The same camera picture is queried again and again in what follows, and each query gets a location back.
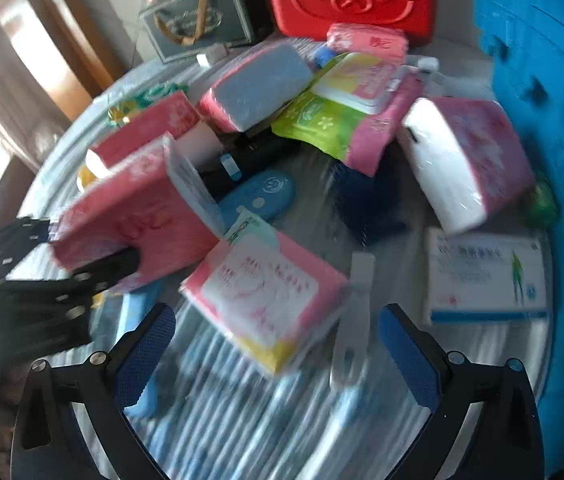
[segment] blue gripper pad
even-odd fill
[[[159,309],[161,312],[150,327],[146,329],[145,324],[150,322],[150,317],[152,317],[155,309]],[[124,338],[129,338],[135,332],[142,332],[143,330],[146,330],[144,337],[129,352],[126,360],[118,368],[115,377],[115,396],[120,408],[133,406],[137,403],[162,354],[173,338],[173,334],[175,334],[175,313],[173,309],[162,303],[156,304],[136,330],[123,336],[120,344],[124,342]]]
[[[380,340],[395,361],[415,401],[434,412],[442,398],[440,375],[412,335],[412,330],[419,331],[406,314],[399,307],[397,312],[395,307],[391,305],[380,310]],[[400,314],[406,317],[408,323],[398,318]]]

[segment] table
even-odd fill
[[[315,45],[298,41],[310,51]],[[490,95],[489,61],[476,51],[435,41],[424,51],[441,58],[453,94]],[[88,147],[107,132],[109,102],[156,82],[191,82],[200,92],[210,73],[190,62],[138,67],[116,82],[75,121],[42,167],[21,214],[54,216],[77,195],[76,172]],[[348,275],[350,255],[360,247],[334,211],[328,193],[332,159],[303,146],[278,164],[297,183],[291,209],[274,224],[291,238]],[[372,292],[372,330],[364,379],[350,390],[329,388],[333,334],[317,345],[301,369],[278,380],[263,378],[239,351],[177,293],[186,272],[168,279],[161,300],[177,311],[176,334],[156,371],[158,413],[131,420],[153,457],[172,479],[383,479],[417,436],[428,417],[406,388],[375,330],[378,309],[399,303],[417,324],[422,316],[426,258],[424,229],[435,219],[404,160],[398,161],[400,217],[404,234],[382,240],[376,255]],[[489,223],[492,232],[524,232],[516,215],[502,214]],[[548,252],[548,245],[543,249]],[[62,274],[47,247],[37,248],[14,270],[19,278],[56,278]],[[550,266],[547,282],[552,283]],[[53,366],[84,361],[97,349],[114,344],[120,298],[111,297],[92,315],[94,342],[50,358]],[[518,357],[539,395],[550,354],[552,320],[517,323],[440,325],[430,331],[447,351],[462,351],[471,361],[503,364]],[[479,413],[470,409],[439,478],[454,470]],[[116,475],[100,447],[84,410],[78,420],[101,473]]]

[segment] box handle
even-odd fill
[[[206,25],[206,10],[208,9],[208,0],[198,0],[198,18],[196,21],[196,31],[193,36],[183,36],[177,32],[173,32],[169,27],[167,27],[166,22],[158,16],[156,12],[153,15],[153,21],[158,30],[169,38],[173,43],[177,43],[181,46],[191,46],[197,40],[199,40],[204,34],[204,29]]]

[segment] bolt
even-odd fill
[[[85,308],[81,305],[78,306],[74,306],[71,310],[67,310],[66,314],[64,314],[66,316],[66,319],[77,319],[80,316],[82,316],[84,313],[86,312]]]
[[[454,365],[461,365],[464,362],[464,356],[460,352],[449,352],[447,357]]]
[[[34,372],[41,372],[46,368],[46,361],[44,359],[38,359],[31,365],[31,370]]]
[[[524,370],[524,365],[522,364],[522,361],[520,361],[519,359],[515,359],[515,358],[509,359],[507,361],[507,365],[514,372],[521,372],[522,370]]]
[[[107,360],[107,355],[104,352],[95,352],[89,357],[89,362],[92,365],[100,366],[104,361]]]

